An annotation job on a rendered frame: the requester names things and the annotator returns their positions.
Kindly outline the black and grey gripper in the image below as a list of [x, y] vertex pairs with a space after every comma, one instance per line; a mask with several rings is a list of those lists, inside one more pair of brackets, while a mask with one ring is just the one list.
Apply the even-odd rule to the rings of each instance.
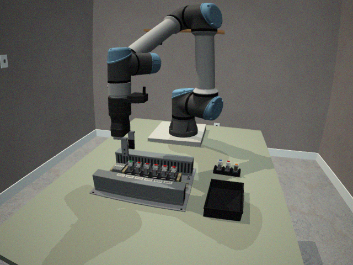
[[[108, 84], [108, 108], [111, 117], [111, 136], [115, 140], [121, 140], [122, 156], [129, 156], [129, 149], [135, 149], [135, 131], [130, 130], [129, 115], [131, 115], [131, 103], [145, 103], [148, 101], [146, 87], [143, 93], [131, 94], [131, 82]], [[128, 137], [124, 137], [128, 133]]]

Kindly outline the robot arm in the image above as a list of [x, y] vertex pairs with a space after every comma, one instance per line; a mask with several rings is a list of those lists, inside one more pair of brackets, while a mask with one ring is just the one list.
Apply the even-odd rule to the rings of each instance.
[[108, 83], [129, 83], [132, 75], [157, 73], [161, 58], [150, 52], [172, 34], [191, 29], [195, 36], [196, 88], [172, 92], [169, 134], [195, 136], [198, 131], [195, 117], [215, 120], [223, 108], [223, 100], [215, 88], [214, 36], [221, 25], [221, 11], [213, 3], [193, 4], [175, 10], [129, 47], [108, 50]]

